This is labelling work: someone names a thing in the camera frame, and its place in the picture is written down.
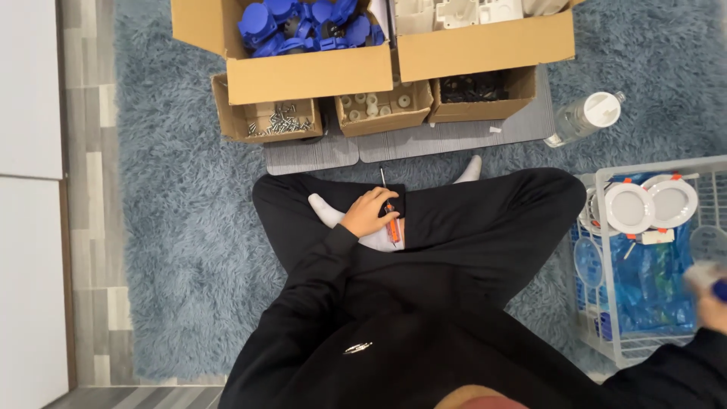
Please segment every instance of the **hand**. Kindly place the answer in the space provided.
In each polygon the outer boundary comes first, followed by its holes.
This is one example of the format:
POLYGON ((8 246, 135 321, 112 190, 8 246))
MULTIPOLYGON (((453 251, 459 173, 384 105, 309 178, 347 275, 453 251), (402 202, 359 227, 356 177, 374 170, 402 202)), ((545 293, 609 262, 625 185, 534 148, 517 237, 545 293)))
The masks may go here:
POLYGON ((387 188, 377 187, 367 191, 348 209, 341 220, 341 226, 359 238, 381 230, 390 221, 399 217, 399 212, 391 212, 382 218, 379 217, 381 207, 387 199, 393 197, 399 197, 399 194, 387 188))
POLYGON ((727 335, 727 303, 706 289, 699 291, 698 297, 697 311, 702 326, 727 335))

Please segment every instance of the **screwdriver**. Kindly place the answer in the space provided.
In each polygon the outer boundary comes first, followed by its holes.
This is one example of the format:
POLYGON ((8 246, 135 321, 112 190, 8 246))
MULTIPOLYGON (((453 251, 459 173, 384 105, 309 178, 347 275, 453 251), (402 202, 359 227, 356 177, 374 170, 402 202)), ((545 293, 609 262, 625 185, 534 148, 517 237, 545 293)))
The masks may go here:
MULTIPOLYGON (((384 168, 380 167, 379 169, 381 170, 381 182, 384 184, 384 188, 386 188, 384 168)), ((391 205, 389 199, 386 199, 386 207, 384 207, 384 211, 386 214, 394 211, 394 206, 391 205)), ((401 241, 401 234, 399 233, 399 218, 390 221, 389 224, 386 225, 386 234, 389 236, 389 242, 392 242, 394 247, 396 247, 396 243, 401 241)))

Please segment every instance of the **plastic bottle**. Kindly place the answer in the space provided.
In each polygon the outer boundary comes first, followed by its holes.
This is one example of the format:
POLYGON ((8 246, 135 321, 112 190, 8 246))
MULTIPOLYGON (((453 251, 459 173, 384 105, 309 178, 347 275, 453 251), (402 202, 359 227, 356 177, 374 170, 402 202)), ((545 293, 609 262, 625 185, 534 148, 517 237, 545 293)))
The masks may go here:
POLYGON ((615 95, 597 92, 558 109, 555 113, 555 134, 545 139, 545 143, 551 148, 557 148, 610 127, 621 116, 621 103, 624 100, 626 95, 623 92, 615 95))
POLYGON ((708 289, 718 300, 727 303, 727 277, 720 275, 725 270, 714 261, 697 261, 684 275, 693 286, 708 289))

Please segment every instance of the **cardboard box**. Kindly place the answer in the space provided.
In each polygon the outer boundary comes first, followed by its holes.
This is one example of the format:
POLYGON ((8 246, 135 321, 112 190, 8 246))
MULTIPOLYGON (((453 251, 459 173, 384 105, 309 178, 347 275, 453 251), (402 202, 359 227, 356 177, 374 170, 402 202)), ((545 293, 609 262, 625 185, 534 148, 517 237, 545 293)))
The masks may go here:
POLYGON ((366 103, 357 103, 353 95, 348 96, 351 98, 351 107, 346 109, 343 108, 341 97, 335 98, 338 125, 347 137, 418 127, 427 117, 434 101, 429 81, 416 81, 409 87, 398 85, 391 91, 376 93, 379 109, 390 106, 391 114, 366 118, 366 103), (396 102, 402 95, 409 95, 411 98, 411 103, 406 108, 401 108, 396 102), (354 109, 360 111, 365 119, 350 121, 348 113, 354 109))
MULTIPOLYGON (((371 4, 371 13, 379 15, 380 7, 375 9, 374 5, 382 0, 372 1, 377 3, 371 4)), ((253 2, 259 1, 172 0, 173 37, 226 59, 230 104, 392 89, 388 40, 375 47, 250 58, 237 23, 247 4, 253 2)), ((359 0, 358 5, 367 7, 369 0, 359 0)), ((387 35, 385 14, 383 20, 379 23, 387 35)))
POLYGON ((570 0, 555 15, 396 36, 402 81, 568 60, 576 54, 570 0))
POLYGON ((442 103, 439 79, 432 81, 434 104, 427 122, 491 121, 506 119, 525 108, 537 92, 536 67, 507 70, 505 90, 510 99, 478 103, 442 103))
POLYGON ((253 103, 246 105, 230 105, 228 92, 228 75, 218 74, 212 76, 212 93, 217 104, 217 115, 220 118, 220 130, 228 140, 247 143, 276 142, 278 140, 302 139, 323 135, 321 112, 318 110, 318 100, 305 98, 299 100, 286 100, 281 102, 253 103), (310 122, 309 130, 299 130, 271 135, 250 135, 249 126, 255 124, 256 130, 265 131, 270 126, 270 115, 276 105, 295 105, 296 111, 286 116, 295 116, 300 123, 306 119, 310 122))

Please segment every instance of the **white sock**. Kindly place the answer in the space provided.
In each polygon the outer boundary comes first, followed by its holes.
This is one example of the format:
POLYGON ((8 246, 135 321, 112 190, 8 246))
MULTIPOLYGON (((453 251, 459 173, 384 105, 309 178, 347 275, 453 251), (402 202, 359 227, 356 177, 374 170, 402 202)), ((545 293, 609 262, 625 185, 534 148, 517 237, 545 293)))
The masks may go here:
POLYGON ((467 168, 462 173, 462 176, 459 177, 459 179, 455 180, 455 183, 462 183, 462 182, 473 182, 475 180, 480 180, 480 171, 482 170, 482 158, 479 155, 472 156, 472 159, 470 160, 470 164, 467 165, 467 168))
MULTIPOLYGON (((313 211, 316 212, 316 215, 318 215, 318 218, 321 219, 323 224, 331 229, 343 220, 343 216, 345 214, 335 210, 317 193, 311 194, 308 197, 308 203, 310 203, 313 211)), ((358 239, 358 242, 368 248, 382 251, 384 253, 391 253, 396 250, 404 249, 403 241, 396 243, 396 245, 389 241, 389 236, 385 227, 375 233, 369 234, 368 236, 361 237, 358 239)))
MULTIPOLYGON (((470 163, 467 165, 467 168, 462 173, 462 176, 460 176, 459 179, 455 181, 455 183, 472 182, 474 180, 479 180, 481 170, 482 158, 479 157, 479 155, 474 155, 472 156, 470 163)), ((311 194, 308 197, 308 203, 310 203, 313 211, 316 212, 316 215, 318 215, 318 218, 321 219, 323 224, 331 229, 334 228, 338 223, 340 223, 341 220, 343 220, 343 216, 345 214, 339 212, 338 210, 335 210, 333 207, 331 207, 330 204, 326 203, 326 201, 323 200, 323 198, 320 197, 317 193, 311 194)), ((358 239, 358 242, 366 247, 382 251, 384 253, 391 253, 396 250, 404 249, 403 241, 398 242, 395 245, 394 243, 389 241, 389 236, 386 232, 385 227, 368 236, 361 237, 360 239, 358 239)))

